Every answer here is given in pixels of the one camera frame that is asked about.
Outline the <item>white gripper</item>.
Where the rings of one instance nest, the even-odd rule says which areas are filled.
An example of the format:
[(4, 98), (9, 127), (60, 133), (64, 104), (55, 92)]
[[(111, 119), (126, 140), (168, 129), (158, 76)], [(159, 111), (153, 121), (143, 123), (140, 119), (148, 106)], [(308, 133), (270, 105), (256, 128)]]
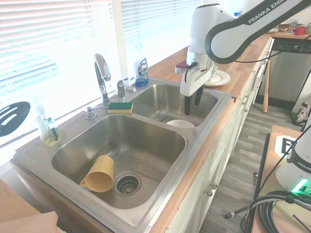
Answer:
[(213, 65), (213, 63), (207, 64), (206, 67), (205, 65), (199, 65), (199, 63), (192, 63), (191, 65), (179, 64), (179, 71), (184, 72), (180, 84), (180, 94), (185, 96), (184, 112), (186, 115), (190, 115), (191, 95), (195, 92), (194, 103), (196, 106), (200, 104), (204, 85), (211, 78)]

